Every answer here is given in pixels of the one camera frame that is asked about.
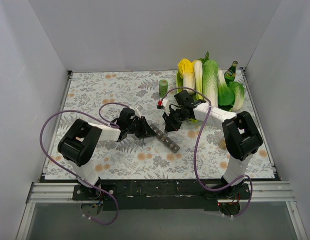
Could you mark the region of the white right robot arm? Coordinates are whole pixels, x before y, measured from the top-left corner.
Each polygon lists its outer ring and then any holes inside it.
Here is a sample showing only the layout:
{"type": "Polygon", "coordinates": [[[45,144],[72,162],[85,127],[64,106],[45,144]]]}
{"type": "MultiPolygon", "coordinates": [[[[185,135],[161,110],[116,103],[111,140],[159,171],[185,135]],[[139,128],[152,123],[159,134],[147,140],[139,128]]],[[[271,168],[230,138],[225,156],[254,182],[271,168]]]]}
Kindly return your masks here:
{"type": "Polygon", "coordinates": [[[207,97],[194,100],[185,87],[174,97],[177,108],[173,109],[165,98],[158,101],[157,108],[163,109],[165,131],[178,131],[185,120],[209,123],[223,131],[226,149],[230,154],[227,169],[221,178],[221,184],[213,188],[207,187],[199,179],[198,183],[209,192],[222,192],[227,199],[234,198],[239,188],[248,178],[246,168],[252,156],[263,144],[263,139],[250,113],[242,111],[234,113],[213,107],[207,97]]]}

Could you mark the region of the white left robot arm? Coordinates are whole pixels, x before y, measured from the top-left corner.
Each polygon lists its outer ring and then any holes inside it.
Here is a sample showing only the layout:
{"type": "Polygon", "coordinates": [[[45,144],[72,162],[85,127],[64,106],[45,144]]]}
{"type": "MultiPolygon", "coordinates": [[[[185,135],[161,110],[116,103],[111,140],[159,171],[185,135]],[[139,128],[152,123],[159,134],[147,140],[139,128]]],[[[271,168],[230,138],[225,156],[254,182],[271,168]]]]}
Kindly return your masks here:
{"type": "Polygon", "coordinates": [[[138,110],[128,107],[123,108],[112,123],[118,128],[77,119],[58,144],[58,152],[70,162],[81,191],[90,200],[96,200],[101,194],[99,177],[90,162],[97,143],[120,142],[128,134],[139,139],[156,136],[145,117],[141,116],[138,110]]]}

